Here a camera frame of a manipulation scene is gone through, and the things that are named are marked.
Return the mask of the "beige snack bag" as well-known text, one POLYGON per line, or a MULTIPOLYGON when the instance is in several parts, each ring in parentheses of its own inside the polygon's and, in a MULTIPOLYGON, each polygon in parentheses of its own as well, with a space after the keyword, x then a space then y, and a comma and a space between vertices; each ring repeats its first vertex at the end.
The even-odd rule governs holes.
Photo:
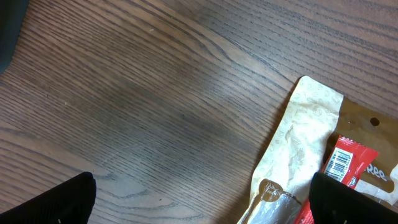
POLYGON ((308 76, 300 78, 251 181, 241 223, 292 223, 311 179, 344 136, 379 154, 355 189, 397 210, 397 120, 361 106, 308 76))

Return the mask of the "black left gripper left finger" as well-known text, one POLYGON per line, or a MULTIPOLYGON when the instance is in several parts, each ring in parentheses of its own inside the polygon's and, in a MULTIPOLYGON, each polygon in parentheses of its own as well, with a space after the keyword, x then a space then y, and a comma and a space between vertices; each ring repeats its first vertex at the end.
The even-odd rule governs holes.
POLYGON ((1 224, 87 224, 96 198, 91 172, 81 174, 1 214, 1 224))

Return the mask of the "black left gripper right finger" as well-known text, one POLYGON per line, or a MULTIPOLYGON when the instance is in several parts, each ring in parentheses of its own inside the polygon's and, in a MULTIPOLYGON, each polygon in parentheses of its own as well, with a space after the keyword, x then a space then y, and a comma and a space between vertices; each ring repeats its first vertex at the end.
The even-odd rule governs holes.
POLYGON ((396 212, 320 172, 308 199, 315 224, 397 224, 396 212))

